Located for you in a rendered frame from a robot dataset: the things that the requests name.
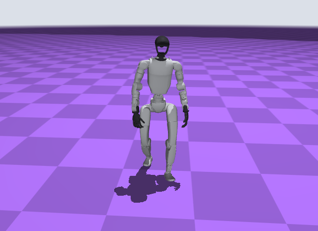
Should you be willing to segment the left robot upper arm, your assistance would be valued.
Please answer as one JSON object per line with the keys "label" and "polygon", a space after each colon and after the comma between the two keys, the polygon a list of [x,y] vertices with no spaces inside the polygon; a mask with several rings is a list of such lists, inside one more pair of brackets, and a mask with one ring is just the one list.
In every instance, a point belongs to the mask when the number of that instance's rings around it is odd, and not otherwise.
{"label": "left robot upper arm", "polygon": [[173,62],[173,69],[175,70],[175,76],[178,82],[178,84],[176,84],[177,90],[179,91],[184,90],[182,65],[178,61],[172,61],[172,62]]}

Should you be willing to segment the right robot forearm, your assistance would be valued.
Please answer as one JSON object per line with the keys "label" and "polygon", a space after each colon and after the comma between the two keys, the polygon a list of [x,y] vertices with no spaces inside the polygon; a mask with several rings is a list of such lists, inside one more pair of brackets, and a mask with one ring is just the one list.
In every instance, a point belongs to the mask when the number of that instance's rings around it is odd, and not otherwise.
{"label": "right robot forearm", "polygon": [[136,91],[137,89],[137,83],[133,83],[133,86],[132,86],[132,111],[133,112],[136,112],[136,107],[139,106],[140,102],[139,102],[139,95],[140,95],[140,92],[139,91]]}

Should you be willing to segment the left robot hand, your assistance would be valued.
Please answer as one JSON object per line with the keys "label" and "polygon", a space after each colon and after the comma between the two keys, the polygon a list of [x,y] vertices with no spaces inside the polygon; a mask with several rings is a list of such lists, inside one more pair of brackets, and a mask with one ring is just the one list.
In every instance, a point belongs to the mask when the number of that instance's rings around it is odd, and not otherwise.
{"label": "left robot hand", "polygon": [[182,125],[182,128],[184,128],[187,125],[187,120],[188,120],[188,112],[189,112],[189,110],[187,110],[187,106],[186,105],[183,106],[183,112],[185,114],[185,119],[183,121],[183,122],[185,122],[185,124]]}

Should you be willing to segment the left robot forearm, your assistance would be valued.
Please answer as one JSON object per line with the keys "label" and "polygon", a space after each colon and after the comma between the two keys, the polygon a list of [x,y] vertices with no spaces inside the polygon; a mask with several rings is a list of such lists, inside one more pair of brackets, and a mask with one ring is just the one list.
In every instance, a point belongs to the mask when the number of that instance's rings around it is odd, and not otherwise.
{"label": "left robot forearm", "polygon": [[187,103],[188,103],[188,100],[187,100],[187,92],[186,92],[186,87],[185,87],[185,83],[184,84],[184,91],[181,91],[179,92],[179,95],[180,95],[180,101],[181,101],[181,104],[182,104],[182,109],[183,109],[183,106],[186,105],[187,106],[187,109],[189,108]]}

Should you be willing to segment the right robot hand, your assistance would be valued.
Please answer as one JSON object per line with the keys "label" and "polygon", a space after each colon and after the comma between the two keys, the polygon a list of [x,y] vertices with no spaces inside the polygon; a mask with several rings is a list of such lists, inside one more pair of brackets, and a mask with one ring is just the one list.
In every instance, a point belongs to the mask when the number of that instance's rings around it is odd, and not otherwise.
{"label": "right robot hand", "polygon": [[137,110],[136,112],[132,111],[132,113],[134,114],[133,115],[133,125],[134,125],[134,127],[137,127],[137,128],[143,128],[140,121],[142,121],[143,123],[145,123],[145,122],[141,119],[140,115],[138,114],[140,112],[138,106],[136,107],[136,110]]}

